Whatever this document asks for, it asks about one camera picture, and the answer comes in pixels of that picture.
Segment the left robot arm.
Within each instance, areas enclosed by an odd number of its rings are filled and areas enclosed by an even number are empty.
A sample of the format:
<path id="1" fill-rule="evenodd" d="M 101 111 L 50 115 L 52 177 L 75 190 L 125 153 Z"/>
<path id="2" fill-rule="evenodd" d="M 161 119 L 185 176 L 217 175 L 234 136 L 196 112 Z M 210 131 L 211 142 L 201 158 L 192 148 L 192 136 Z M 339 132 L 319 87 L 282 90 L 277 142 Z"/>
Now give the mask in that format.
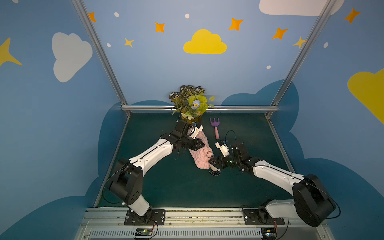
<path id="1" fill-rule="evenodd" d="M 107 179 L 107 189 L 124 202 L 134 214 L 143 218 L 151 211 L 151 205 L 142 195 L 145 174 L 160 160 L 181 148 L 197 151 L 205 146 L 197 135 L 203 131 L 199 123 L 179 120 L 175 128 L 150 148 L 130 158 L 119 160 L 113 174 Z"/>

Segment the white plush cat keychain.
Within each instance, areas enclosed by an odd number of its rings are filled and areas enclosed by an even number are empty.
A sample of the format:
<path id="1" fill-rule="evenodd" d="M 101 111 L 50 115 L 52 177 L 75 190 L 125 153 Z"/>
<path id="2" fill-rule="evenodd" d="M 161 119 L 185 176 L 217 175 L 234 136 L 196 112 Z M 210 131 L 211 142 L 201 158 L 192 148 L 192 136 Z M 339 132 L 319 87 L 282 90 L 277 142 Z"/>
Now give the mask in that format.
<path id="1" fill-rule="evenodd" d="M 217 170 L 217 171 L 214 171 L 212 169 L 209 169 L 209 173 L 214 176 L 214 177 L 217 177 L 221 174 L 221 171 L 220 170 Z"/>

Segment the purple pink toy rake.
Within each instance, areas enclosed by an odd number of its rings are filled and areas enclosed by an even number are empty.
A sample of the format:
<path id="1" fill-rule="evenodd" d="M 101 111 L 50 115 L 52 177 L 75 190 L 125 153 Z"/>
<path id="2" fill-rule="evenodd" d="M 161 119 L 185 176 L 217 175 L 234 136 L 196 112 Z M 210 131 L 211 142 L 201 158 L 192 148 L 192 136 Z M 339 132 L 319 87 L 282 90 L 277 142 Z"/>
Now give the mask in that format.
<path id="1" fill-rule="evenodd" d="M 220 139 L 220 134 L 218 130 L 218 126 L 220 125 L 220 119 L 219 118 L 210 118 L 210 124 L 215 129 L 215 138 L 216 140 Z"/>

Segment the front aluminium rail base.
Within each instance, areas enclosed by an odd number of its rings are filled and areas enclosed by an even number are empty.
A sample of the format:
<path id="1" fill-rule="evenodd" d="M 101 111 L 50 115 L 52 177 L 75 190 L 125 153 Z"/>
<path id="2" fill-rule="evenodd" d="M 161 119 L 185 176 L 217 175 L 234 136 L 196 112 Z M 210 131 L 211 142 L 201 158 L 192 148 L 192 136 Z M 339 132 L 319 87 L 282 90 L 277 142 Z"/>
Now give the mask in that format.
<path id="1" fill-rule="evenodd" d="M 79 225 L 76 240 L 262 240 L 262 228 L 277 230 L 278 240 L 333 240 L 327 222 L 314 228 L 300 219 L 285 225 L 247 226 L 242 209 L 155 208 L 166 210 L 163 226 L 125 226 L 125 208 L 90 208 Z M 151 238 L 135 237 L 136 229 L 152 229 Z"/>

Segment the left controller board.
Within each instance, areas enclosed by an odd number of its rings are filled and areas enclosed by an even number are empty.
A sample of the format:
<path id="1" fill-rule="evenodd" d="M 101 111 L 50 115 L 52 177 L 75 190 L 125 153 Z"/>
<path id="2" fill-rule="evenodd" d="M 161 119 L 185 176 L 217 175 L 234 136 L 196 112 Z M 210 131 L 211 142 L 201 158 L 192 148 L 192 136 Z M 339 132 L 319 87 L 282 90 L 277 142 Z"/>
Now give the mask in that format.
<path id="1" fill-rule="evenodd" d="M 154 230 L 152 229 L 136 229 L 135 237 L 144 237 L 151 238 L 154 235 Z"/>

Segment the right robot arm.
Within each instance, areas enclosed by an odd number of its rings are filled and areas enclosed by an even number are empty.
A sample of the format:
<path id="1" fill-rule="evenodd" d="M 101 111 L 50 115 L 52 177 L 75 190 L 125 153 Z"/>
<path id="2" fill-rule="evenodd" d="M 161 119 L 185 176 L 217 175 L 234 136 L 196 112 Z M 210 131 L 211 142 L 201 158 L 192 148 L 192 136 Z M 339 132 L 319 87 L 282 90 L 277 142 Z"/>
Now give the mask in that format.
<path id="1" fill-rule="evenodd" d="M 339 205 L 330 197 L 321 180 L 312 174 L 303 176 L 252 157 L 244 144 L 229 147 L 225 141 L 216 142 L 221 155 L 210 159 L 211 173 L 218 175 L 224 168 L 237 168 L 259 179 L 264 179 L 289 193 L 288 200 L 268 200 L 254 211 L 261 224 L 274 220 L 301 219 L 311 227 L 318 227 Z"/>

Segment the aluminium frame rail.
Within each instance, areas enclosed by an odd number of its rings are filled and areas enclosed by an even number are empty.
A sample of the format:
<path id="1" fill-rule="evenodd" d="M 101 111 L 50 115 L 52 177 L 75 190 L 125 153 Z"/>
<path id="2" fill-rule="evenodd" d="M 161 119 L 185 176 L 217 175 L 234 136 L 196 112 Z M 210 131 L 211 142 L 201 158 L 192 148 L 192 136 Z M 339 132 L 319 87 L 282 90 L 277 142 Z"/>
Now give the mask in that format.
<path id="1" fill-rule="evenodd" d="M 150 106 L 150 105 L 122 105 L 123 111 L 176 111 L 173 106 Z M 205 109 L 205 107 L 194 107 L 194 110 Z M 277 106 L 207 106 L 207 112 L 277 112 Z"/>

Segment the right controller board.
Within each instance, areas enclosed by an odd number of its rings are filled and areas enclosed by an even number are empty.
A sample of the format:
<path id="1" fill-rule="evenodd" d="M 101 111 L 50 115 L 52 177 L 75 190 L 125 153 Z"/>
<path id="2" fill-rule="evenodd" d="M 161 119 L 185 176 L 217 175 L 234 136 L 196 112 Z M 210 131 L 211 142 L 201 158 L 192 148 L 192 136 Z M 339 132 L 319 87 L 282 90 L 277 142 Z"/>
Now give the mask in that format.
<path id="1" fill-rule="evenodd" d="M 262 240 L 276 240 L 277 239 L 277 230 L 272 228 L 262 228 Z"/>

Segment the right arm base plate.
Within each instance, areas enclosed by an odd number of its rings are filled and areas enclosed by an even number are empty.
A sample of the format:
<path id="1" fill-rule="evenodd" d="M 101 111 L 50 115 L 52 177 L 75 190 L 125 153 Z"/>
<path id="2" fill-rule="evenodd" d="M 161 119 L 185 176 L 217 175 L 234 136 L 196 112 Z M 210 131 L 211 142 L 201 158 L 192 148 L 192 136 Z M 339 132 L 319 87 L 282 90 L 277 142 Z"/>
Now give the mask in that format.
<path id="1" fill-rule="evenodd" d="M 265 210 L 242 209 L 245 224 L 247 226 L 256 225 L 285 225 L 283 218 L 272 218 Z"/>

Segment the pink fluffy zipper bag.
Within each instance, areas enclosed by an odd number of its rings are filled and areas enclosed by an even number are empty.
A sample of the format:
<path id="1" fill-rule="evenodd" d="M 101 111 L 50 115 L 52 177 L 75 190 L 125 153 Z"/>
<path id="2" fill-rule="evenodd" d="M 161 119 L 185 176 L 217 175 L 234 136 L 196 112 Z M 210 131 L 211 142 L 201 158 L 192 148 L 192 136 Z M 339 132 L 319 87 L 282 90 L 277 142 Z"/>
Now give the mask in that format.
<path id="1" fill-rule="evenodd" d="M 197 138 L 202 140 L 204 147 L 198 149 L 197 151 L 189 150 L 189 152 L 191 153 L 194 162 L 199 169 L 208 170 L 210 168 L 209 160 L 213 155 L 213 150 L 209 146 L 208 139 L 203 132 L 199 132 L 197 134 Z"/>

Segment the controller board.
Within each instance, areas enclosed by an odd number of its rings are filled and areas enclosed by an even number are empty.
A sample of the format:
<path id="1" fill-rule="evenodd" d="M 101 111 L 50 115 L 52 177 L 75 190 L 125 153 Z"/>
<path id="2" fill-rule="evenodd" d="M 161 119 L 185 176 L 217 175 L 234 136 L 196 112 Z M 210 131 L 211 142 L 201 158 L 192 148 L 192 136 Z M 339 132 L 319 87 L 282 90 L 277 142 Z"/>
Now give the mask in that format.
<path id="1" fill-rule="evenodd" d="M 277 230 L 272 228 L 262 228 L 262 240 L 276 240 L 277 239 Z"/>
<path id="2" fill-rule="evenodd" d="M 152 229 L 136 229 L 135 237 L 144 237 L 151 238 L 154 235 L 154 230 Z"/>

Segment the artificial flowers in vase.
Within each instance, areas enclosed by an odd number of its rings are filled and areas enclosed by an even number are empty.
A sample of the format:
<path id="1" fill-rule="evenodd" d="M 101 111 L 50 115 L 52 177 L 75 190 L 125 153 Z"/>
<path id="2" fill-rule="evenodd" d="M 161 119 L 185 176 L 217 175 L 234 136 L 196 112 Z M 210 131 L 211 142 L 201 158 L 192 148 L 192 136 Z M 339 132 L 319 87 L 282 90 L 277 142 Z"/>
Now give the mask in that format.
<path id="1" fill-rule="evenodd" d="M 177 108 L 174 113 L 180 113 L 181 118 L 188 123 L 201 122 L 207 106 L 213 106 L 214 96 L 206 96 L 205 89 L 202 86 L 194 87 L 192 85 L 183 85 L 178 92 L 172 92 L 169 100 Z M 205 109 L 194 110 L 194 107 L 205 107 Z"/>

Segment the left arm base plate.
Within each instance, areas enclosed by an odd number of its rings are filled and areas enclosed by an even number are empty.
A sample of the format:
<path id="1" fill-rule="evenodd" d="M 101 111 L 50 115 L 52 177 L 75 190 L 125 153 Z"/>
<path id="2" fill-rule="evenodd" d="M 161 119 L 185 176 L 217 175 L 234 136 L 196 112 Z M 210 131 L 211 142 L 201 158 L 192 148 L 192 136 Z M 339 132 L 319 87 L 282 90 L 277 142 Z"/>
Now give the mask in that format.
<path id="1" fill-rule="evenodd" d="M 149 226 L 165 224 L 166 210 L 163 209 L 149 209 L 143 216 L 139 216 L 133 210 L 128 210 L 126 213 L 124 225 L 125 226 Z"/>

